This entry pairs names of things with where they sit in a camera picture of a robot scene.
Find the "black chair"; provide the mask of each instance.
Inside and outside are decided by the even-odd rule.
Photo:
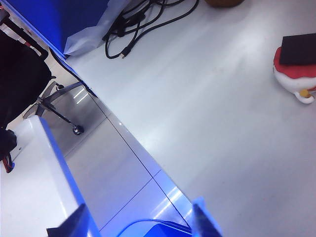
[[[6,128],[9,122],[36,102],[23,115],[24,119],[34,113],[41,116],[45,110],[49,110],[71,124],[74,134],[80,135],[84,132],[83,127],[73,124],[69,119],[58,113],[52,102],[66,92],[82,86],[82,83],[77,82],[63,87],[54,81],[42,97],[39,97],[48,82],[56,78],[52,76],[44,62],[48,52],[25,33],[22,28],[13,23],[9,17],[10,15],[6,10],[0,9],[0,25],[7,25],[29,45],[39,51],[40,56],[27,44],[12,39],[0,30],[0,127]]]

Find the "white desk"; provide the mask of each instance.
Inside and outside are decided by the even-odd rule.
[[[1,164],[1,236],[44,237],[84,203],[46,122],[33,116],[15,129],[15,168]],[[89,215],[88,237],[101,237]]]
[[[185,12],[170,8],[160,21]],[[68,63],[226,237],[316,236],[316,103],[276,82],[282,36],[316,32],[316,2],[245,0]],[[111,45],[111,54],[126,41]]]

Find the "plastic sheet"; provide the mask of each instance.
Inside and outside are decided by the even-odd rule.
[[[96,49],[102,44],[102,37],[114,23],[117,16],[132,0],[110,0],[98,24],[88,27],[67,38],[64,54],[80,55]]]

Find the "metal chair leg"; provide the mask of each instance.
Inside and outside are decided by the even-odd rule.
[[[48,96],[50,96],[53,88],[57,85],[57,82],[53,81],[48,88],[44,91],[43,95],[41,96],[42,98],[46,98]]]
[[[46,98],[43,98],[43,100],[48,102],[48,103],[51,103],[54,100],[56,100],[58,97],[62,96],[63,94],[67,93],[68,91],[70,91],[72,89],[75,89],[75,88],[77,88],[78,86],[81,86],[81,85],[82,85],[81,82],[77,82],[77,83],[68,85],[68,86],[64,87],[63,89],[54,92],[52,95],[50,95],[50,96],[48,96]]]
[[[38,105],[37,103],[36,103],[36,104],[33,104],[33,105],[29,108],[29,110],[27,110],[27,111],[25,112],[25,114],[22,115],[23,119],[27,119],[31,114],[36,113],[36,111],[38,110],[38,107],[39,107],[39,105]]]
[[[76,124],[72,123],[68,118],[66,118],[65,116],[63,116],[63,115],[60,114],[59,112],[57,112],[56,109],[54,108],[54,106],[53,106],[52,104],[47,103],[47,102],[44,101],[41,105],[42,105],[43,107],[45,107],[45,109],[47,109],[47,110],[53,112],[54,114],[56,114],[56,115],[57,115],[59,118],[61,118],[63,121],[65,121],[65,122],[71,124],[72,127],[73,127],[73,133],[74,133],[75,135],[80,135],[80,134],[84,133],[84,128],[83,128],[82,126],[76,125]]]

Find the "white floor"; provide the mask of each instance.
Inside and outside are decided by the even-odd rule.
[[[47,61],[57,82],[76,79],[52,58]],[[104,237],[115,237],[139,219],[162,219],[187,225],[191,204],[132,134],[97,98],[83,87],[66,93],[56,109],[85,132],[76,136],[72,127],[52,112],[44,112],[54,137]],[[22,116],[8,127],[14,130]],[[155,222],[141,222],[122,236],[142,237]]]

